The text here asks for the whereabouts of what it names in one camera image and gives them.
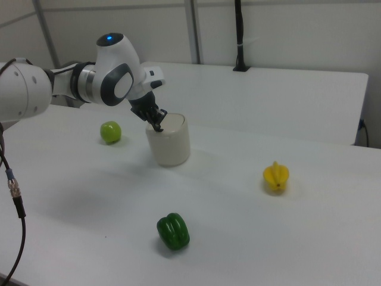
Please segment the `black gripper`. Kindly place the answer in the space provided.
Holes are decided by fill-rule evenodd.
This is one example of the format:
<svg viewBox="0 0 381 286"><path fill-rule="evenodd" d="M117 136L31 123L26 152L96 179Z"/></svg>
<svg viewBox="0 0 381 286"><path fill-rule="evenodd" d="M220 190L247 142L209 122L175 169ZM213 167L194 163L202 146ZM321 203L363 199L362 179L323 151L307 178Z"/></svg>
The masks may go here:
<svg viewBox="0 0 381 286"><path fill-rule="evenodd" d="M162 132L161 122L167 115L167 111L159 109L155 102L153 92L148 92L143 97L136 100L129 100L131 111L143 121L147 121L156 132Z"/></svg>

